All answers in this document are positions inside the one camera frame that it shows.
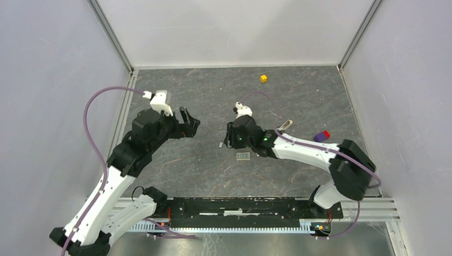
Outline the clear staple tray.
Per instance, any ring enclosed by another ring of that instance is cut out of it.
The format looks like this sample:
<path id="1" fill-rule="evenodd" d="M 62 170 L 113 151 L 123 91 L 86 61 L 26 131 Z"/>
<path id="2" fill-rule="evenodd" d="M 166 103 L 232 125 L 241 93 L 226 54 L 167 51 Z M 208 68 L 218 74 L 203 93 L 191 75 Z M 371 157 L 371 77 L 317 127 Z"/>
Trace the clear staple tray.
<path id="1" fill-rule="evenodd" d="M 251 154 L 248 152 L 245 153 L 236 153 L 236 159 L 238 161 L 247 161 L 251 159 Z"/>

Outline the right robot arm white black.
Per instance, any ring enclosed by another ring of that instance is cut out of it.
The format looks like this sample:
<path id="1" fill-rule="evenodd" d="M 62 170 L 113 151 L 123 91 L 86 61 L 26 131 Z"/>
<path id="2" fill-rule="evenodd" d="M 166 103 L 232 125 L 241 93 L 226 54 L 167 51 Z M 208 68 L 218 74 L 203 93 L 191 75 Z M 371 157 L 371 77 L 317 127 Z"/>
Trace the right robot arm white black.
<path id="1" fill-rule="evenodd" d="M 308 202 L 315 218 L 323 217 L 340 201 L 361 201 L 375 177 L 375 164 L 352 140 L 339 144 L 307 141 L 279 130 L 263 130 L 249 115 L 227 123 L 224 143 L 228 148 L 249 148 L 261 157 L 297 161 L 328 172 L 331 180 L 319 185 Z"/>

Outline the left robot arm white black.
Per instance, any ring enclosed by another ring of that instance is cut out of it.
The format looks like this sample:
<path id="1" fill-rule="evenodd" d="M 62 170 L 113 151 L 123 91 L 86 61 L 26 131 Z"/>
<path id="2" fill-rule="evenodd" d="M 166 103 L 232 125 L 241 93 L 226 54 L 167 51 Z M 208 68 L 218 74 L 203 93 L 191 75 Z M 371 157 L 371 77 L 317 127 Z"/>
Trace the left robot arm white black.
<path id="1" fill-rule="evenodd" d="M 200 121 L 181 107 L 180 123 L 174 115 L 153 109 L 138 113 L 132 129 L 107 159 L 99 183 L 76 216 L 49 237 L 62 247 L 62 255 L 107 255 L 112 245 L 135 224 L 167 212 L 167 196 L 155 187 L 146 188 L 135 202 L 111 216 L 123 192 L 152 161 L 152 155 L 168 139 L 192 138 Z"/>

